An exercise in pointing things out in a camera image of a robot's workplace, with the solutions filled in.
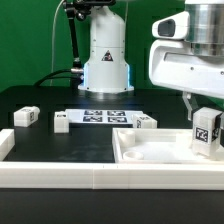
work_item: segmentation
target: white tray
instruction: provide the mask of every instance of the white tray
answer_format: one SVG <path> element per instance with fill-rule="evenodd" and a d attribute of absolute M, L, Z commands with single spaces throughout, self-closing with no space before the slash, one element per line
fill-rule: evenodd
<path fill-rule="evenodd" d="M 122 146 L 121 135 L 132 132 L 125 141 L 135 143 L 132 146 Z M 136 164 L 191 164 L 191 163 L 223 163 L 224 149 L 222 146 L 213 155 L 207 158 L 196 155 L 191 149 L 192 130 L 176 129 L 113 129 L 113 150 L 116 163 Z M 130 159 L 124 157 L 124 153 L 132 152 L 141 154 L 143 159 Z"/>

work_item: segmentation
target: white robot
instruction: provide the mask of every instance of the white robot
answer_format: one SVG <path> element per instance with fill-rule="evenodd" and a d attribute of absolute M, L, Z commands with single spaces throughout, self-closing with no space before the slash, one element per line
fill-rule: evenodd
<path fill-rule="evenodd" d="M 115 0 L 76 0 L 67 3 L 72 16 L 70 8 L 66 8 L 69 19 L 84 20 L 87 15 L 91 16 L 90 58 L 84 65 L 84 81 L 78 88 L 85 95 L 97 98 L 116 98 L 134 90 L 129 82 L 130 68 L 124 58 L 125 22 L 109 10 L 108 5 L 112 4 Z M 77 56 L 78 53 L 74 60 L 79 64 Z M 80 72 L 76 64 L 72 69 L 74 73 Z"/>
<path fill-rule="evenodd" d="M 191 93 L 224 99 L 224 0 L 186 0 L 185 11 L 153 24 L 153 84 L 183 91 L 192 117 Z M 193 115 L 193 150 L 211 156 L 220 146 L 223 112 L 202 108 Z"/>

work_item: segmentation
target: green backdrop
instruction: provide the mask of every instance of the green backdrop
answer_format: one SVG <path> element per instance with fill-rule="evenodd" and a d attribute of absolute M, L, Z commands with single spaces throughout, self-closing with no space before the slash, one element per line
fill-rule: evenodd
<path fill-rule="evenodd" d="M 1 0 L 0 91 L 13 85 L 32 85 L 51 72 L 52 26 L 59 2 L 60 0 Z M 111 9 L 124 18 L 126 3 L 117 2 Z M 129 2 L 126 61 L 131 66 L 131 82 L 135 88 L 155 88 L 148 78 L 149 49 L 154 41 L 151 34 L 153 22 L 183 9 L 184 0 Z M 62 8 L 57 21 L 55 70 L 70 68 L 72 65 L 68 21 Z M 89 19 L 76 22 L 83 63 L 89 58 L 89 23 Z M 68 81 L 60 80 L 56 84 L 66 85 Z"/>

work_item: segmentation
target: white block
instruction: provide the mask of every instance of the white block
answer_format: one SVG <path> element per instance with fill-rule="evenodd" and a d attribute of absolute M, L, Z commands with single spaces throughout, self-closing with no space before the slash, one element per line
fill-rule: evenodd
<path fill-rule="evenodd" d="M 221 114 L 221 111 L 206 107 L 194 113 L 192 142 L 194 153 L 212 156 L 219 148 L 221 131 L 216 122 Z"/>
<path fill-rule="evenodd" d="M 69 118 L 66 112 L 55 112 L 54 133 L 69 133 Z"/>
<path fill-rule="evenodd" d="M 146 114 L 132 116 L 133 128 L 157 128 L 157 121 Z"/>
<path fill-rule="evenodd" d="M 14 126 L 28 127 L 38 120 L 40 109 L 38 107 L 23 107 L 14 112 Z"/>
<path fill-rule="evenodd" d="M 0 188 L 93 188 L 92 164 L 4 162 L 0 166 Z"/>
<path fill-rule="evenodd" d="M 4 160 L 4 158 L 8 155 L 14 145 L 14 130 L 3 129 L 0 132 L 0 161 Z"/>
<path fill-rule="evenodd" d="M 148 165 L 129 169 L 129 189 L 222 189 L 223 168 L 207 165 Z"/>
<path fill-rule="evenodd" d="M 128 189 L 128 167 L 99 164 L 93 168 L 93 189 Z"/>

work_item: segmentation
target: black surface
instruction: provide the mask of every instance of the black surface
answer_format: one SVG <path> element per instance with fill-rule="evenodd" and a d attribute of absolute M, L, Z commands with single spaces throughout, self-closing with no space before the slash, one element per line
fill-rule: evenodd
<path fill-rule="evenodd" d="M 191 128 L 187 111 L 176 91 L 138 90 L 133 97 L 96 100 L 80 97 L 69 88 L 11 87 L 0 94 L 0 129 L 14 128 L 13 112 L 38 106 L 39 119 L 28 128 L 15 127 L 15 150 L 9 161 L 113 163 L 112 127 L 102 124 L 70 125 L 69 134 L 54 133 L 54 113 L 66 109 L 137 110 L 159 121 L 160 128 Z"/>
<path fill-rule="evenodd" d="M 201 106 L 215 107 L 204 97 Z M 10 161 L 113 162 L 108 126 L 71 127 L 53 133 L 55 111 L 67 108 L 142 110 L 160 128 L 191 128 L 179 92 L 136 91 L 133 98 L 96 101 L 67 88 L 12 87 L 0 94 L 0 129 L 12 128 L 12 114 L 39 106 L 39 121 L 16 128 L 16 152 Z M 223 224 L 224 191 L 0 189 L 2 224 Z"/>

